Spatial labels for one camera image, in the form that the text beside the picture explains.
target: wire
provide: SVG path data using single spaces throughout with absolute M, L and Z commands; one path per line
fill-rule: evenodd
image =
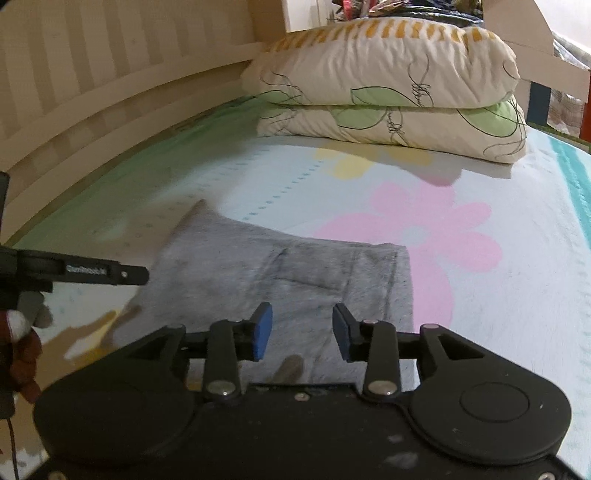
M 6 419 L 8 422 L 8 430 L 10 432 L 10 447 L 12 448 L 12 468 L 14 468 L 15 480 L 20 480 L 18 476 L 18 465 L 17 465 L 17 443 L 14 440 L 14 429 L 12 428 L 12 422 L 10 419 Z

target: white pillow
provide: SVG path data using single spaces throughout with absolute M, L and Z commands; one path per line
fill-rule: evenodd
M 270 105 L 261 136 L 305 135 L 403 145 L 514 163 L 525 155 L 527 127 L 514 97 L 480 109 Z
M 272 103 L 480 108 L 509 99 L 519 74 L 483 28 L 386 17 L 290 33 L 242 79 Z

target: gray towel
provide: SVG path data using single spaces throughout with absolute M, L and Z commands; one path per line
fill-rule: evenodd
M 212 212 L 200 202 L 183 219 L 150 272 L 150 282 L 105 339 L 121 347 L 170 323 L 188 332 L 220 319 L 250 317 L 262 301 L 273 308 L 265 358 L 242 362 L 248 382 L 354 382 L 365 364 L 341 360 L 332 334 L 332 308 L 344 302 L 358 319 L 391 322 L 411 332 L 408 252 L 391 244 L 367 245 L 298 238 Z M 200 378 L 203 362 L 190 377 Z M 402 387 L 413 387 L 412 362 Z

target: teal stripe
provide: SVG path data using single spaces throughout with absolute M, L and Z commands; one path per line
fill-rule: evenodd
M 579 150 L 554 137 L 549 137 L 549 139 L 569 187 L 570 199 L 587 239 L 587 244 L 591 248 L 591 181 L 579 158 Z

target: pillow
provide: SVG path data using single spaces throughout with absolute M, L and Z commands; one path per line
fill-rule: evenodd
M 261 136 L 402 145 L 499 163 L 525 155 L 526 129 L 514 97 L 477 109 L 272 105 L 258 125 Z
M 285 105 L 481 108 L 509 99 L 519 74 L 492 32 L 399 17 L 290 33 L 242 80 L 249 94 Z

